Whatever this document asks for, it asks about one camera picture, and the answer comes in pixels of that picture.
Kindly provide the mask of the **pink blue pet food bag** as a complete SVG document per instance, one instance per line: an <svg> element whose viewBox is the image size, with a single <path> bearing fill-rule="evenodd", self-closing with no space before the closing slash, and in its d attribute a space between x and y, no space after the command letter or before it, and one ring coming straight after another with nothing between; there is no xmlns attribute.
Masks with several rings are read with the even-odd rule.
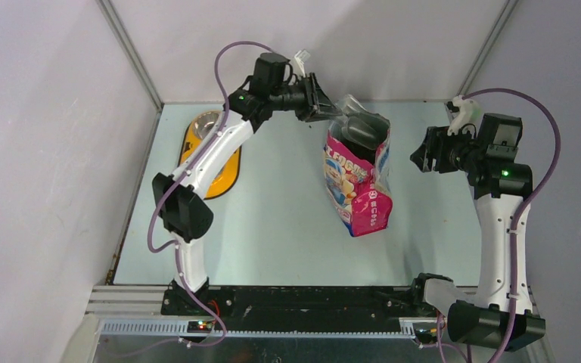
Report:
<svg viewBox="0 0 581 363"><path fill-rule="evenodd" d="M334 138L331 126L335 119L323 147L327 195L351 236L384 230L393 209L388 183L390 133L378 149L369 150Z"/></svg>

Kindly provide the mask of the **clear plastic scoop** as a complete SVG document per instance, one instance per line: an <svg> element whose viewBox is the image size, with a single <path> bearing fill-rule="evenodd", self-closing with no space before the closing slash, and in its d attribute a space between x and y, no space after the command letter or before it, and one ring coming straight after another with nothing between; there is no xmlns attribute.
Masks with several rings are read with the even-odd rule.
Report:
<svg viewBox="0 0 581 363"><path fill-rule="evenodd" d="M390 121L372 113L352 95L344 95L337 103L341 115L331 126L331 134L339 141L349 141L360 147L376 150L390 133Z"/></svg>

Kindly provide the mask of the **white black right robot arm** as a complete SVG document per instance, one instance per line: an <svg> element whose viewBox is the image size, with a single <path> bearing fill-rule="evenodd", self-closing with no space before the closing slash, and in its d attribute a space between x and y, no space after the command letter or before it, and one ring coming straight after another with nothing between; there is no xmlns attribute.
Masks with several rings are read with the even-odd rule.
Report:
<svg viewBox="0 0 581 363"><path fill-rule="evenodd" d="M514 161L523 134L521 119L484 114L480 127L427 128L410 160L422 172L461 171L473 189L480 225L480 273L470 295L451 278L420 273L409 304L420 316L446 317L455 343L515 352L545 335L545 320L533 312L526 281L525 227L533 172Z"/></svg>

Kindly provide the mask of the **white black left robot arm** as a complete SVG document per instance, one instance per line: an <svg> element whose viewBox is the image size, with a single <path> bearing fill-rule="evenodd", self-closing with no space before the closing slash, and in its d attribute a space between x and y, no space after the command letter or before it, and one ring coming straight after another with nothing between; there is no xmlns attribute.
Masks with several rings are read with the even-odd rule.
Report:
<svg viewBox="0 0 581 363"><path fill-rule="evenodd" d="M220 118L199 146L171 174L158 173L153 178L153 217L163 221L174 239L175 282L185 288L179 304L191 315L205 312L209 305L201 239L213 223L213 212L204 199L232 154L276 111L292 111L305 123L333 119L340 113L316 75L305 71L308 58L306 50L291 59L262 53L252 74L225 96Z"/></svg>

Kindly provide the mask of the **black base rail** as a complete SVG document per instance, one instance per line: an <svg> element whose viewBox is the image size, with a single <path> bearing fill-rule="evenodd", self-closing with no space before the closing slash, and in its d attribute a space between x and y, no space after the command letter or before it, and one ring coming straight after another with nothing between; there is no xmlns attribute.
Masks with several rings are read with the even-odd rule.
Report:
<svg viewBox="0 0 581 363"><path fill-rule="evenodd" d="M165 316L217 314L230 332L399 333L408 318L437 316L433 306L405 287L204 287L200 304L177 284L164 292Z"/></svg>

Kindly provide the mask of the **aluminium frame rail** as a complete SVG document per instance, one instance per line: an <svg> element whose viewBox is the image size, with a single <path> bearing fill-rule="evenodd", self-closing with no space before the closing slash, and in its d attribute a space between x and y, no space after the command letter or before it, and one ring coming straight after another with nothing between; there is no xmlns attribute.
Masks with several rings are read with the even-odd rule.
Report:
<svg viewBox="0 0 581 363"><path fill-rule="evenodd" d="M191 338L410 338L431 329L436 312L407 287L211 286L198 307L171 286L99 286L86 311L106 334ZM216 322L208 314L220 318Z"/></svg>

